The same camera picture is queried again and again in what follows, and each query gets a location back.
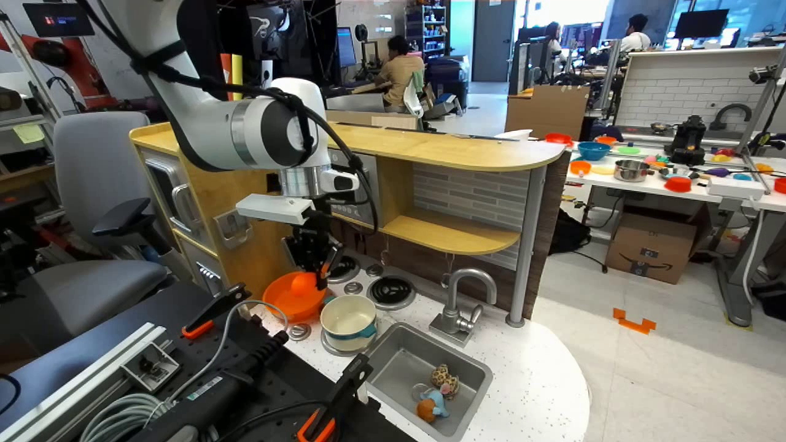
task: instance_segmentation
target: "doorway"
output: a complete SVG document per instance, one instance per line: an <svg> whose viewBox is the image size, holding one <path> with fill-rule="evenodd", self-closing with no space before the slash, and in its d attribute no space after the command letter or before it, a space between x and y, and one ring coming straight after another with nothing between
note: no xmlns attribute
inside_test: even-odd
<svg viewBox="0 0 786 442"><path fill-rule="evenodd" d="M478 0L473 82L506 82L514 44L514 0Z"/></svg>

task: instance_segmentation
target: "robotic arm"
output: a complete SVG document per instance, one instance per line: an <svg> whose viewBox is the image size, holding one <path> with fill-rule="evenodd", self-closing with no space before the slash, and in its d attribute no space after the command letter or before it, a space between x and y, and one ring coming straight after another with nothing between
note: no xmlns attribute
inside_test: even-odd
<svg viewBox="0 0 786 442"><path fill-rule="evenodd" d="M324 120L324 102L315 83L276 78L270 89L284 99L216 102L204 89L178 82L161 70L200 78L178 33L186 0L99 0L107 21L86 0L80 2L99 27L108 22L112 39L147 78L172 115L183 152L196 168L281 175L284 197L250 194L238 202L243 217L306 226L315 215L312 199L358 190L356 175L333 170L328 136L315 118L306 115L318 114Z"/></svg>

